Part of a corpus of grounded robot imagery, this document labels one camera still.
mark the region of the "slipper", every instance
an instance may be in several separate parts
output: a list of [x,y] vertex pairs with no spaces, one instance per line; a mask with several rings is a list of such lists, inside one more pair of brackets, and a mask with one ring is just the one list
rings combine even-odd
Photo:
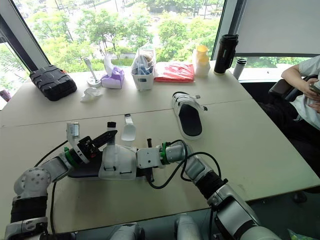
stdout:
[[200,96],[191,96],[188,93],[177,91],[172,96],[172,107],[181,134],[188,140],[199,139],[202,135],[202,125],[198,110],[207,111],[205,106],[197,103]]

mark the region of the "black thermos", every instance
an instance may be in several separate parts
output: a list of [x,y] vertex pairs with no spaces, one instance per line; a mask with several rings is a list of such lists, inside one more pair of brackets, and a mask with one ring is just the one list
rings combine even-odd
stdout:
[[222,75],[231,67],[238,44],[238,35],[226,34],[219,41],[220,47],[216,58],[214,73]]

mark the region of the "white table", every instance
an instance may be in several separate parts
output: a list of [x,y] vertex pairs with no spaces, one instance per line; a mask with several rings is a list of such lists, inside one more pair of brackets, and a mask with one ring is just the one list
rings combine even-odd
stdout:
[[[252,99],[208,104],[201,115],[203,136],[186,142],[194,151],[212,154],[222,177],[246,201],[279,195],[320,185],[320,179],[295,148]],[[134,145],[147,147],[180,139],[172,109],[132,114],[137,127]],[[79,119],[80,133],[92,138],[117,122],[120,142],[123,115]],[[13,184],[26,169],[65,140],[66,122],[52,122],[0,129],[0,238],[10,221]],[[216,169],[209,158],[207,163]],[[155,169],[156,184],[162,184],[176,164]],[[76,181],[64,178],[57,183],[54,222],[57,232],[97,228],[142,219],[207,208],[205,198],[177,174],[164,189],[151,188],[145,181]]]
[[198,102],[202,105],[252,98],[230,72],[214,75],[211,64],[207,78],[196,78],[194,83],[156,82],[152,90],[143,92],[137,90],[126,69],[122,89],[99,88],[102,96],[87,103],[80,99],[89,87],[86,79],[90,73],[70,74],[78,89],[59,101],[48,100],[32,82],[27,82],[3,109],[0,128],[171,109],[171,98],[177,91],[201,95]]

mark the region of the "black rugged case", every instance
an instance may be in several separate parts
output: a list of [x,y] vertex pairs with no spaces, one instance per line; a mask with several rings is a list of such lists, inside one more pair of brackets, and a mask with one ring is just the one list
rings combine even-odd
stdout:
[[50,101],[57,101],[77,90],[72,78],[55,65],[31,72],[30,78]]

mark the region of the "red package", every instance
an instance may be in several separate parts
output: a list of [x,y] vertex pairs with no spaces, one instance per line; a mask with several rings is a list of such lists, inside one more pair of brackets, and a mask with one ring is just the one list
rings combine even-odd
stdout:
[[157,62],[154,80],[169,83],[191,83],[194,81],[194,66],[189,62]]

